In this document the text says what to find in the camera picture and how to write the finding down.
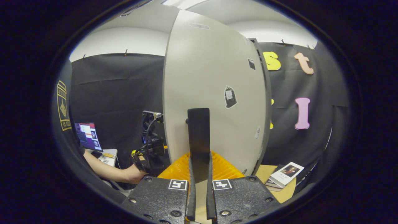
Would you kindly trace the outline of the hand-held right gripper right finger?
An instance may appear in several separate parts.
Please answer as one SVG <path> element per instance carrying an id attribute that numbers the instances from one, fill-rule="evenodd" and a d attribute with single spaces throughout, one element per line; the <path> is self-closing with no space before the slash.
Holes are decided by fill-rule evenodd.
<path id="1" fill-rule="evenodd" d="M 215 165 L 215 156 L 210 152 L 206 218 L 212 224 L 239 224 L 252 221 L 280 207 L 279 201 L 259 177 L 251 175 L 215 180 Z"/>

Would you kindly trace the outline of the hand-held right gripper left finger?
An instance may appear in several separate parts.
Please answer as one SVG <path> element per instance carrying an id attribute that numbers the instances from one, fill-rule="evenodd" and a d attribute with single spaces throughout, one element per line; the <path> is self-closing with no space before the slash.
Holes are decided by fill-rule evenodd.
<path id="1" fill-rule="evenodd" d="M 154 222 L 185 224 L 195 221 L 196 193 L 190 153 L 181 156 L 158 177 L 145 176 L 122 206 Z"/>

